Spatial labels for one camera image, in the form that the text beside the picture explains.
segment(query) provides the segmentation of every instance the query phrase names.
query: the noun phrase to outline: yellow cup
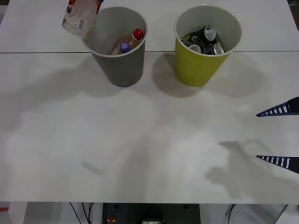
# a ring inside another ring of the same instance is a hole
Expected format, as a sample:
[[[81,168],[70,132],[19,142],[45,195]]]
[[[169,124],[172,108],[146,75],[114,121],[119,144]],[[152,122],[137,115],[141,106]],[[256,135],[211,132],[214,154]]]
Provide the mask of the yellow cup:
[[[221,55],[205,55],[187,48],[181,39],[203,26],[216,29],[225,50]],[[241,40],[239,21],[228,11],[214,6],[202,5],[184,11],[177,19],[175,70],[178,79],[189,86],[203,86],[222,65]]]

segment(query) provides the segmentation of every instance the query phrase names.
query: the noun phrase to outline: cable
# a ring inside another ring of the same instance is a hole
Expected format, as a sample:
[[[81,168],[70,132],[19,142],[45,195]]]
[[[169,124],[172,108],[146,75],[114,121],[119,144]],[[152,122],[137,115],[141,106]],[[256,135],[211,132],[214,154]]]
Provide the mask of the cable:
[[[73,205],[72,205],[71,203],[70,203],[70,205],[71,205],[71,207],[73,208],[73,211],[74,211],[74,213],[76,214],[79,223],[82,224],[81,221],[80,221],[80,219],[79,219],[79,217],[78,217],[78,215],[77,215],[77,213],[76,213],[76,211],[75,211],[75,209],[74,209],[74,207],[73,207]]]
[[[230,220],[230,215],[232,214],[232,210],[233,208],[235,207],[236,204],[233,204],[231,209],[230,209],[230,212],[229,212],[229,216],[228,216],[228,224],[229,224],[229,220]]]
[[[85,211],[85,207],[84,207],[84,203],[82,202],[82,208],[83,208],[83,212],[84,212],[84,215],[85,215],[85,218],[87,220],[87,223],[90,224],[88,218],[87,218],[87,215],[86,215],[86,211]]]
[[[90,220],[90,212],[92,211],[93,204],[94,204],[94,203],[90,203],[90,204],[89,204],[88,221],[89,221],[90,224],[92,223],[92,221]]]

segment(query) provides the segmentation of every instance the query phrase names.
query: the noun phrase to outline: gray cup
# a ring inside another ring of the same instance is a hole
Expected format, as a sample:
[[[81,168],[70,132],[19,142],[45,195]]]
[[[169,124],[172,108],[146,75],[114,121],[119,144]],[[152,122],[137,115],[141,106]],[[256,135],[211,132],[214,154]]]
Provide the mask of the gray cup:
[[[126,54],[112,56],[120,38],[131,36],[137,28],[144,33],[138,47]],[[147,33],[147,23],[140,13],[125,7],[111,7],[99,12],[83,43],[113,85],[128,87],[142,77]]]

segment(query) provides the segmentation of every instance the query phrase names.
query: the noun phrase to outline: plastic bottle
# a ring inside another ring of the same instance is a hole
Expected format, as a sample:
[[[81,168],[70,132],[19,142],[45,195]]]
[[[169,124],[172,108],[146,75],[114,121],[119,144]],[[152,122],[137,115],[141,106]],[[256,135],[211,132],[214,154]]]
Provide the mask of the plastic bottle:
[[[119,54],[125,54],[130,51],[130,45],[126,42],[120,43],[120,51]]]
[[[93,27],[103,0],[69,0],[62,26],[68,32],[86,37]]]
[[[114,49],[114,51],[112,52],[112,55],[118,55],[118,54],[123,54],[121,51],[120,51],[120,45],[122,43],[127,43],[130,47],[130,51],[135,49],[139,44],[140,42],[142,41],[142,38],[143,38],[144,34],[142,32],[142,30],[140,29],[136,29],[133,33],[132,33],[132,36],[131,37],[123,37],[121,38],[117,45],[116,45],[116,48]]]

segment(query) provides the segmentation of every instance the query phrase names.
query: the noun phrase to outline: black soda can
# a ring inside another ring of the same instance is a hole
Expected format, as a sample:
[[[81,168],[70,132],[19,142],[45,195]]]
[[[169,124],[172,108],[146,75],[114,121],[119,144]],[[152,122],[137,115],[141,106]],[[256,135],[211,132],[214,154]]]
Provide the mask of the black soda can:
[[[216,44],[216,43],[220,44],[223,47],[222,41],[218,36],[218,34],[216,34],[215,40],[211,41],[211,44]]]
[[[211,26],[204,26],[203,28],[186,35],[184,40],[192,42],[193,37],[199,38],[204,45],[208,45],[211,41],[215,40],[216,30]]]
[[[224,54],[224,50],[219,43],[216,44],[209,44],[206,50],[203,52],[206,55],[221,55]]]
[[[181,42],[189,49],[197,52],[197,53],[201,53],[201,48],[199,45],[197,44],[194,44],[194,43],[191,43],[189,41],[186,41],[186,40],[181,40]]]

